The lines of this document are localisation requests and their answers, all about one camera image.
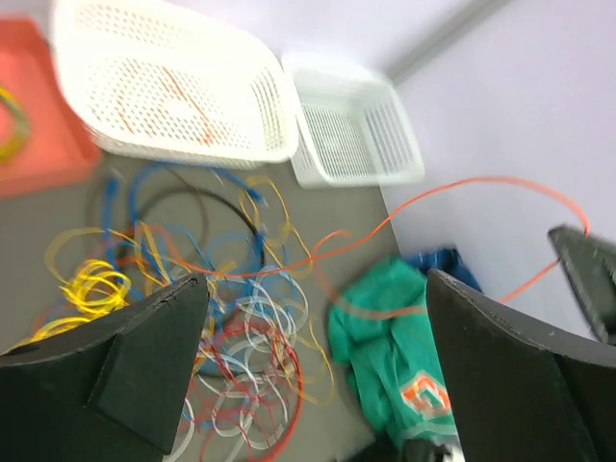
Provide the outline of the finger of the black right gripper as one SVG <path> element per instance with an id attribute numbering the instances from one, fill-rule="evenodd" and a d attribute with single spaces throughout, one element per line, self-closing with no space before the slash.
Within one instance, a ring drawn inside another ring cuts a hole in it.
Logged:
<path id="1" fill-rule="evenodd" d="M 595 336 L 615 344 L 615 243 L 572 226 L 548 233 L 552 247 Z"/>

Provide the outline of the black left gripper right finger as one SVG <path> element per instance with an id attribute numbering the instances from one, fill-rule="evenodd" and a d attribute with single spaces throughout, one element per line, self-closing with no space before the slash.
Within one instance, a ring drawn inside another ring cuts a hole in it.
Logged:
<path id="1" fill-rule="evenodd" d="M 427 311 L 468 461 L 612 461 L 615 348 L 439 270 Z"/>

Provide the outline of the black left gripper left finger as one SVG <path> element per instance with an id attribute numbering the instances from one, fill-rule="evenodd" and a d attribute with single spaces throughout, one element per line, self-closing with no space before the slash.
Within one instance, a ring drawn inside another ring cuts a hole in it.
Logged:
<path id="1" fill-rule="evenodd" d="M 4 461 L 160 461 L 172 451 L 209 303 L 190 274 L 1 357 Z"/>

